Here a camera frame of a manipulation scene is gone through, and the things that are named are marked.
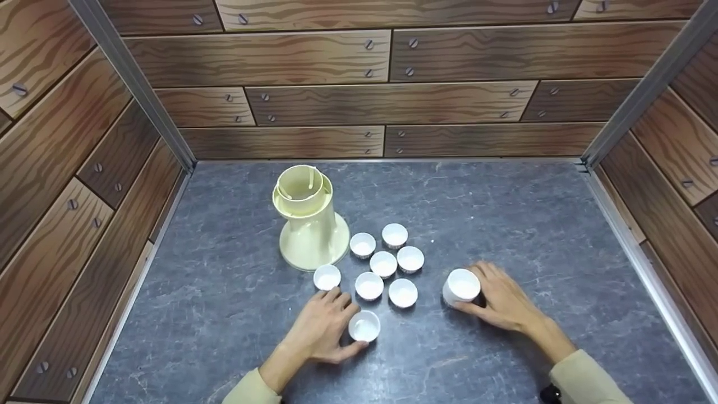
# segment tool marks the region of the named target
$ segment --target beige sleeve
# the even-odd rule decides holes
[[[281,396],[267,387],[259,369],[252,370],[227,394],[222,404],[279,404]]]
[[[631,404],[611,376],[583,349],[560,361],[549,373],[562,404]]]

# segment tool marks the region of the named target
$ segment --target metal frame edge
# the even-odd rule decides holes
[[[167,146],[179,160],[182,168],[191,173],[195,169],[197,159],[98,0],[68,0],[68,2],[99,48],[102,49],[107,60],[115,68],[120,79],[144,110],[150,122],[157,128]]]
[[[663,93],[717,27],[718,0],[706,0],[589,144],[581,159],[590,170]]]
[[[115,344],[117,344],[117,340],[120,337],[122,328],[124,328],[125,323],[127,322],[127,317],[129,316],[130,311],[132,311],[134,302],[137,299],[137,295],[139,294],[140,289],[142,289],[142,284],[144,283],[144,278],[147,276],[147,273],[149,272],[149,268],[152,266],[152,261],[154,261],[154,256],[157,254],[159,245],[162,244],[162,240],[164,239],[164,234],[167,232],[169,223],[172,221],[172,217],[174,216],[174,213],[177,210],[177,207],[180,204],[180,201],[182,200],[182,196],[185,194],[185,190],[187,189],[187,184],[189,183],[190,178],[191,178],[191,175],[186,175],[185,179],[182,181],[182,184],[179,186],[179,191],[177,192],[177,196],[174,198],[174,201],[172,202],[172,206],[170,206],[170,208],[169,208],[167,218],[164,220],[164,223],[162,224],[162,228],[159,230],[159,235],[157,236],[157,240],[154,243],[154,247],[152,247],[152,251],[149,253],[149,257],[147,257],[147,262],[145,263],[144,267],[142,268],[142,273],[140,274],[139,278],[137,279],[137,284],[135,285],[134,289],[132,290],[132,295],[130,296],[129,300],[127,301],[127,306],[122,309],[122,311],[123,311],[122,317],[120,317],[120,321],[117,323],[117,327],[115,328],[115,331],[113,331],[113,333],[112,333],[112,338],[110,339],[110,342],[107,344],[107,349],[105,350],[105,353],[102,356],[102,360],[100,361],[100,364],[97,366],[97,369],[95,369],[95,374],[93,375],[92,381],[90,382],[90,385],[88,386],[88,389],[85,392],[85,397],[82,400],[82,404],[90,404],[90,400],[92,399],[92,396],[95,393],[97,384],[100,382],[100,378],[102,377],[102,374],[105,371],[105,366],[107,366],[107,361],[110,359],[110,356],[112,355],[112,351],[115,349]]]
[[[611,230],[613,230],[613,234],[618,239],[640,281],[648,291],[653,304],[656,305],[658,312],[663,317],[663,321],[665,321],[668,330],[676,340],[679,349],[683,352],[688,365],[693,370],[696,379],[698,379],[698,383],[710,402],[718,404],[718,374],[708,356],[693,335],[671,295],[663,286],[651,262],[633,238],[628,225],[616,209],[608,192],[603,188],[603,184],[592,173],[584,173],[583,176],[603,216],[606,218]]]

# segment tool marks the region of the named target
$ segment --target wood plank panel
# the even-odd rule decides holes
[[[692,206],[718,190],[716,135],[670,89],[661,94],[633,125],[633,132]]]
[[[642,77],[683,25],[397,29],[389,77],[394,82]],[[409,46],[412,39],[419,41],[415,48]]]
[[[391,32],[292,32],[129,39],[154,87],[381,83]],[[365,49],[372,40],[371,49]]]
[[[78,384],[77,390],[73,394],[72,400],[70,400],[70,404],[82,404],[83,398],[85,398],[85,394],[90,387],[90,383],[97,372],[98,366],[100,366],[102,357],[104,356],[105,351],[107,351],[110,341],[112,340],[112,336],[117,329],[117,325],[119,325],[120,320],[122,319],[122,315],[129,304],[130,298],[134,293],[137,282],[142,275],[142,270],[147,264],[147,260],[149,259],[149,255],[152,253],[153,248],[154,245],[151,242],[147,242],[147,244],[144,245],[142,254],[140,254],[139,259],[132,270],[132,275],[130,275],[127,285],[125,285],[124,290],[122,290],[122,295],[120,296],[120,300],[117,302],[117,306],[115,306],[115,310],[112,312],[110,322],[107,324],[105,331],[102,333],[102,338],[92,354],[92,359],[90,360],[88,369],[85,371],[82,379],[80,379],[80,383]]]
[[[154,125],[133,100],[85,161],[78,177],[117,209],[158,139]]]
[[[706,198],[694,210],[706,229],[718,240],[718,193]]]
[[[671,273],[666,269],[666,266],[662,263],[661,259],[658,258],[656,250],[648,240],[644,241],[640,245],[640,248],[643,250],[643,254],[645,254],[648,258],[648,261],[651,262],[653,270],[656,271],[656,275],[661,279],[663,286],[671,295],[673,302],[676,304],[676,307],[678,307],[678,310],[681,312],[681,315],[690,327],[693,335],[706,352],[708,359],[714,367],[718,367],[718,348],[716,348],[716,344],[714,344],[711,340],[710,336],[706,332],[706,329],[703,327],[703,324],[701,324],[701,321],[696,316],[696,313],[693,309],[691,309],[686,296],[681,292],[676,284],[676,281],[673,280]]]
[[[607,121],[640,79],[544,80],[521,121]]]
[[[601,162],[713,342],[718,338],[718,244],[632,134]]]
[[[213,0],[100,0],[100,4],[120,35],[223,31]]]
[[[603,123],[386,127],[386,157],[578,156]]]
[[[13,398],[72,399],[179,173],[174,155],[159,142],[21,376]],[[42,361],[52,366],[38,374],[34,364]],[[66,377],[73,367],[77,374]]]
[[[676,92],[718,131],[718,32],[671,83]]]
[[[198,159],[381,157],[384,127],[181,129]]]
[[[155,90],[178,127],[253,127],[254,117],[241,87]]]
[[[67,0],[0,2],[0,108],[17,118],[93,45]]]
[[[73,178],[0,276],[0,397],[22,373],[111,217],[112,209]]]
[[[601,181],[601,184],[603,184],[603,188],[608,193],[608,196],[611,197],[611,201],[613,201],[613,204],[616,206],[616,209],[623,218],[623,221],[628,225],[628,229],[633,235],[633,238],[639,244],[644,242],[645,234],[643,233],[643,230],[641,230],[640,226],[638,226],[638,223],[633,218],[633,215],[630,214],[628,207],[623,202],[623,199],[621,199],[621,195],[618,195],[616,187],[613,186],[613,183],[606,175],[606,172],[603,170],[603,167],[598,165],[594,170],[594,173],[598,177],[599,181]]]
[[[552,14],[542,0],[217,0],[217,7],[228,31],[269,31],[568,21],[578,2],[561,1]]]
[[[95,50],[0,138],[0,267],[129,100],[122,80]]]
[[[536,81],[277,86],[249,87],[247,97],[261,126],[460,124],[518,121],[535,87]]]
[[[691,18],[703,0],[583,0],[574,21]]]
[[[182,187],[182,182],[185,180],[185,176],[187,176],[187,173],[185,171],[180,172],[179,176],[177,177],[176,181],[174,182],[174,186],[172,186],[172,192],[169,194],[169,197],[167,197],[167,200],[164,202],[164,206],[162,207],[162,212],[159,214],[157,221],[154,222],[154,227],[152,228],[152,232],[149,234],[149,241],[151,241],[153,243],[157,242],[157,237],[159,237],[159,232],[160,232],[160,230],[162,230],[162,225],[167,220],[167,216],[169,215],[169,210],[171,209],[172,204],[174,203],[174,200],[177,197],[177,194],[180,192],[180,188]]]

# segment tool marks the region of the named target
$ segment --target right hand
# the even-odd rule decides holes
[[[537,309],[506,272],[491,262],[479,261],[469,267],[481,282],[486,308],[459,302],[455,308],[477,316],[487,323],[509,331],[527,334],[546,316]]]

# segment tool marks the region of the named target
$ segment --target cream plastic stand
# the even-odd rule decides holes
[[[334,190],[311,165],[287,168],[272,193],[274,208],[287,220],[279,235],[282,257],[298,270],[334,264],[349,249],[349,226],[334,212]]]

